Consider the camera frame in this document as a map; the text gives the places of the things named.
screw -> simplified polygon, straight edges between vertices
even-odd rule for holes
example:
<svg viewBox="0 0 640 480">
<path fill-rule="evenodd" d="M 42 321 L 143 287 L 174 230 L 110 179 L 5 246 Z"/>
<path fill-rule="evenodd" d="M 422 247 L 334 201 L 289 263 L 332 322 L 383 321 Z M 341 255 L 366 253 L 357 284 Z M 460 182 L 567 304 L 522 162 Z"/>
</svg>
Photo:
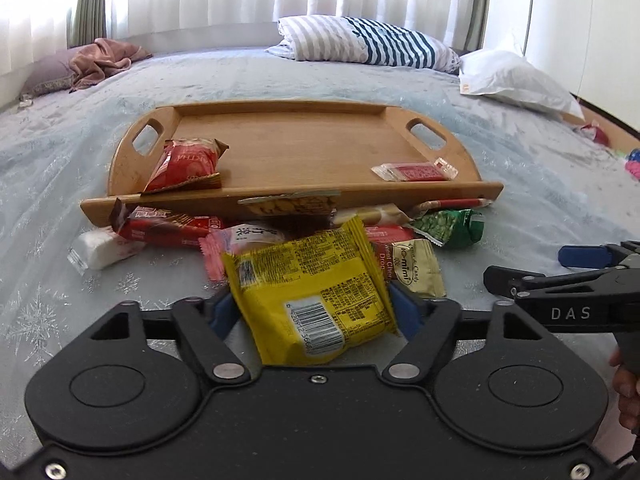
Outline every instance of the screw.
<svg viewBox="0 0 640 480">
<path fill-rule="evenodd" d="M 573 469 L 571 469 L 571 474 L 569 477 L 571 480 L 586 480 L 591 474 L 591 468 L 586 464 L 578 464 L 575 465 Z"/>
<path fill-rule="evenodd" d="M 313 384 L 325 384 L 329 379 L 327 379 L 324 375 L 312 375 L 311 377 L 309 377 L 309 380 Z"/>
<path fill-rule="evenodd" d="M 244 367 L 238 363 L 222 363 L 213 368 L 213 374 L 219 379 L 237 379 L 244 374 Z"/>
<path fill-rule="evenodd" d="M 45 466 L 44 474 L 51 478 L 51 480 L 63 480 L 63 478 L 66 478 L 66 469 L 60 464 L 52 462 Z"/>
<path fill-rule="evenodd" d="M 394 379 L 413 379 L 420 374 L 420 368 L 409 363 L 398 363 L 389 367 L 389 375 Z"/>
</svg>

brown blanket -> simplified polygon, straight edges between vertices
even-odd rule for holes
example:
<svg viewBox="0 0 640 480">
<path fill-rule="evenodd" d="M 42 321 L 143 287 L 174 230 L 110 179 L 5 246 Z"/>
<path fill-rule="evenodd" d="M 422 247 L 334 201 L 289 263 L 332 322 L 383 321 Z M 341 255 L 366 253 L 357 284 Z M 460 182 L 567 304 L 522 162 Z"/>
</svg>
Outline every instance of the brown blanket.
<svg viewBox="0 0 640 480">
<path fill-rule="evenodd" d="M 97 85 L 114 74 L 128 70 L 131 63 L 151 57 L 141 46 L 98 38 L 82 47 L 69 61 L 75 72 L 71 92 Z"/>
</svg>

tray handle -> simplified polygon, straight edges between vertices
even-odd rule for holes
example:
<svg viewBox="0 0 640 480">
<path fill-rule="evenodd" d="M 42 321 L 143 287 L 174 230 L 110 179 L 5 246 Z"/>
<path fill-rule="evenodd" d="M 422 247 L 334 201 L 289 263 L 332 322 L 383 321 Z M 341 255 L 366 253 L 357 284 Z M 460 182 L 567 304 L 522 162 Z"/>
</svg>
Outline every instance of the tray handle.
<svg viewBox="0 0 640 480">
<path fill-rule="evenodd" d="M 386 114 L 389 122 L 398 130 L 402 137 L 413 148 L 420 152 L 430 162 L 435 162 L 438 158 L 445 159 L 458 170 L 460 180 L 482 180 L 476 164 L 469 155 L 469 152 L 449 130 L 442 124 L 423 115 L 416 114 L 410 110 L 399 107 L 388 107 Z M 416 124 L 422 124 L 433 133 L 445 141 L 445 145 L 439 150 L 430 148 L 426 143 L 416 137 L 411 128 Z"/>
<path fill-rule="evenodd" d="M 164 148 L 164 142 L 175 133 L 180 115 L 172 106 L 155 108 L 133 123 L 122 137 L 109 170 L 107 195 L 122 195 L 141 192 L 156 167 Z M 146 155 L 133 146 L 146 126 L 151 126 L 158 139 Z"/>
</svg>

white candy wrapper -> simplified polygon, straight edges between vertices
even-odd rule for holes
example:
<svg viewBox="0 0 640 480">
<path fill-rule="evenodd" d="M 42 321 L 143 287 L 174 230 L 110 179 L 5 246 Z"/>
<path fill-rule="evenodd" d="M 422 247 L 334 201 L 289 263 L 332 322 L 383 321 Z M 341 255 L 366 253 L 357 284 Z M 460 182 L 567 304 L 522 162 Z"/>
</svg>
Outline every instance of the white candy wrapper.
<svg viewBox="0 0 640 480">
<path fill-rule="evenodd" d="M 66 259 L 82 275 L 87 269 L 100 270 L 138 254 L 145 245 L 126 240 L 105 227 L 82 233 L 71 245 Z"/>
</svg>

green snack package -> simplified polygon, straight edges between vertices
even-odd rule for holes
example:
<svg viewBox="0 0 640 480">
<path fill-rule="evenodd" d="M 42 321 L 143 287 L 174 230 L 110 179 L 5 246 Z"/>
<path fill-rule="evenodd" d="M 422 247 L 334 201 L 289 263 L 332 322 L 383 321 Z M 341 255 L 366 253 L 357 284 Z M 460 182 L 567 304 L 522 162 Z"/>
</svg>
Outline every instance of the green snack package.
<svg viewBox="0 0 640 480">
<path fill-rule="evenodd" d="M 484 220 L 479 212 L 472 209 L 445 209 L 413 220 L 410 226 L 438 247 L 459 249 L 480 241 Z"/>
</svg>

